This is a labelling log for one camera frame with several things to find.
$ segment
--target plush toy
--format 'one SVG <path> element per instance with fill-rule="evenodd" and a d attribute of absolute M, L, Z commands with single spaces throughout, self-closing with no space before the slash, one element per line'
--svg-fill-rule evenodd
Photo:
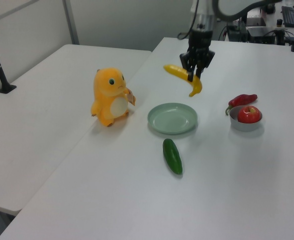
<path fill-rule="evenodd" d="M 94 102 L 91 115 L 106 127 L 114 120 L 128 115 L 128 102 L 135 106 L 136 98 L 126 87 L 126 81 L 117 68 L 104 68 L 97 71 L 93 80 Z"/>

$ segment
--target plush toy tag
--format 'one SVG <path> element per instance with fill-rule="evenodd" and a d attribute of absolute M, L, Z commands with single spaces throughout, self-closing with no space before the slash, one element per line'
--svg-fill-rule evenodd
<path fill-rule="evenodd" d="M 133 95 L 133 92 L 128 89 L 129 93 L 127 94 L 128 102 L 135 106 L 136 98 Z"/>

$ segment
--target gray bowl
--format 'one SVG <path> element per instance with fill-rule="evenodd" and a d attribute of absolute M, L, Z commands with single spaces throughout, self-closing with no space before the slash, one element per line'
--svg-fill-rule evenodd
<path fill-rule="evenodd" d="M 262 118 L 263 118 L 262 112 L 260 112 L 260 120 L 258 122 L 242 123 L 242 122 L 239 122 L 237 120 L 238 113 L 239 113 L 239 111 L 241 110 L 242 107 L 244 107 L 244 106 L 235 106 L 230 110 L 229 118 L 230 118 L 231 126 L 234 129 L 237 129 L 237 130 L 242 131 L 242 132 L 251 132 L 251 131 L 254 131 L 254 130 L 258 129 L 262 125 L 261 124 L 261 121 L 262 121 Z"/>

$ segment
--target red chili pepper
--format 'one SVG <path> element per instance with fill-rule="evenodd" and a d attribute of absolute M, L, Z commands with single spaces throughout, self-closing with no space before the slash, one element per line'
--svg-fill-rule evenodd
<path fill-rule="evenodd" d="M 228 110 L 230 110 L 234 107 L 237 107 L 237 106 L 251 104 L 256 99 L 257 99 L 256 94 L 252 94 L 252 95 L 241 94 L 241 95 L 235 97 L 233 100 L 229 101 L 228 107 L 227 107 L 225 113 L 228 116 L 228 113 L 227 113 Z"/>

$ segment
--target gray wall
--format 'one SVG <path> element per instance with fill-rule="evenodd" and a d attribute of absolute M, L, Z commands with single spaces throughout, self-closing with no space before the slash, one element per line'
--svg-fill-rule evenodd
<path fill-rule="evenodd" d="M 70 43 L 62 0 L 39 0 L 0 19 L 0 63 L 10 83 Z"/>
<path fill-rule="evenodd" d="M 193 0 L 66 0 L 81 45 L 153 51 L 187 32 Z M 225 22 L 216 22 L 218 40 Z"/>

